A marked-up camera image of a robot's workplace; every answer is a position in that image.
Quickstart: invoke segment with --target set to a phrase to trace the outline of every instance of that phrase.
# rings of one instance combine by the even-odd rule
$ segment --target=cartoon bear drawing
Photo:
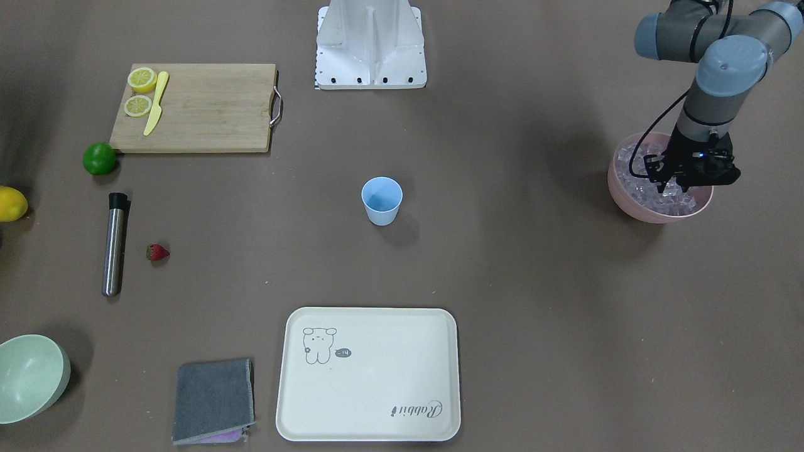
[[[326,364],[330,360],[330,349],[337,332],[334,328],[304,329],[304,352],[308,364]]]

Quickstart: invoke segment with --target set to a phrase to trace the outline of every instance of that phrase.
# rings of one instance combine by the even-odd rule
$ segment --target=yellow lemon
[[[125,102],[123,111],[131,117],[140,117],[150,111],[151,103],[150,97],[137,95]]]
[[[15,221],[28,212],[28,201],[19,191],[0,185],[0,222]]]
[[[156,72],[151,68],[136,68],[129,74],[129,86],[136,92],[151,92],[156,87]]]

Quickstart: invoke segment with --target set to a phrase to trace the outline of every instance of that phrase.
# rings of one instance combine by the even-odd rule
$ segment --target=knife
[[[167,85],[167,78],[168,73],[162,71],[156,76],[156,92],[154,93],[154,104],[151,106],[151,113],[148,115],[148,122],[146,123],[146,129],[142,132],[143,135],[148,136],[151,132],[154,131],[154,127],[159,122],[159,118],[162,117],[162,107],[159,106],[159,102],[162,101],[162,94],[165,92],[165,86]]]

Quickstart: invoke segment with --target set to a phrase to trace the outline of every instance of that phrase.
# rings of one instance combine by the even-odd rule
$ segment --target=citrus fruit
[[[0,221],[15,221],[28,212],[28,201],[19,191],[0,185]]]
[[[151,99],[142,94],[130,97],[123,104],[123,111],[131,117],[140,117],[150,111]]]
[[[95,143],[84,152],[84,168],[91,175],[107,175],[114,169],[117,154],[108,143]]]
[[[151,68],[136,68],[129,74],[129,86],[136,92],[151,92],[156,87],[156,72]]]

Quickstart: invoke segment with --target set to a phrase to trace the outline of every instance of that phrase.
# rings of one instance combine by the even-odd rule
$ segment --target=towel
[[[254,423],[251,360],[178,368],[173,443],[235,442]]]

